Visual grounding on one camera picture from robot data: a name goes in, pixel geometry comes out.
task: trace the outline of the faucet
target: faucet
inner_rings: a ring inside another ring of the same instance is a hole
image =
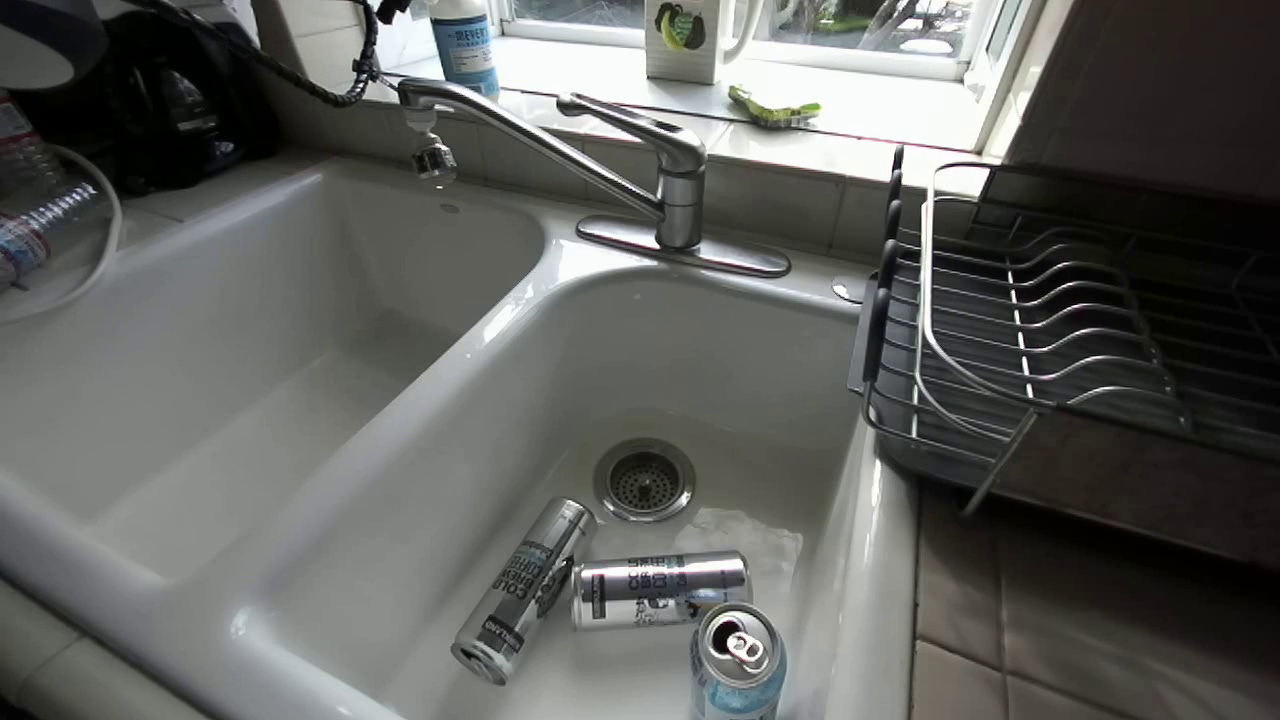
[[[705,147],[687,138],[682,122],[663,122],[651,116],[637,116],[628,106],[611,106],[594,96],[560,96],[555,106],[565,116],[599,116],[606,122],[637,135],[655,153],[655,186],[646,190],[631,180],[616,175],[611,166],[598,163],[594,154],[576,153],[574,144],[555,138],[553,131],[523,122],[519,116],[509,116],[490,96],[448,82],[448,81],[421,81],[404,74],[397,82],[401,106],[407,112],[438,112],[438,102],[470,106],[495,128],[519,135],[523,144],[540,147],[544,154],[560,158],[567,170],[586,175],[590,183],[606,186],[611,201],[646,213],[655,221],[655,242],[663,250],[694,250],[705,241]],[[433,131],[433,122],[415,122],[425,131],[421,170],[448,180],[455,158],[448,144]]]

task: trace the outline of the sink basin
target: sink basin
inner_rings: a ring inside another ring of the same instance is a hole
[[[283,503],[544,248],[533,217],[389,175],[289,175],[145,242],[92,300],[7,326],[7,508],[163,583]]]
[[[694,624],[576,632],[560,604],[509,689],[448,655],[533,517],[576,496],[579,555],[750,555],[785,714],[907,713],[912,496],[844,390],[848,267],[668,267],[579,242],[590,206],[354,158],[200,202],[4,326],[7,579],[214,714],[694,714]],[[599,503],[628,441],[682,446],[682,517]]]

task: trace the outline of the dish rack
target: dish rack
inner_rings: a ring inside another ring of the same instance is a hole
[[[898,153],[851,376],[886,458],[1280,566],[1278,206],[967,158],[906,206]]]

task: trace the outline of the kitchen counter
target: kitchen counter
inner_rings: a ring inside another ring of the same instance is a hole
[[[1278,720],[1280,579],[925,487],[912,720]]]

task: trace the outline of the aluminum can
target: aluminum can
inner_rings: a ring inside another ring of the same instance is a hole
[[[452,655],[490,684],[509,684],[540,618],[560,600],[594,510],[553,500],[509,555],[452,641]]]
[[[756,607],[713,607],[694,632],[694,678],[705,720],[771,720],[787,678],[785,641]]]
[[[576,629],[687,624],[713,604],[750,604],[742,553],[686,553],[579,564],[574,579]]]

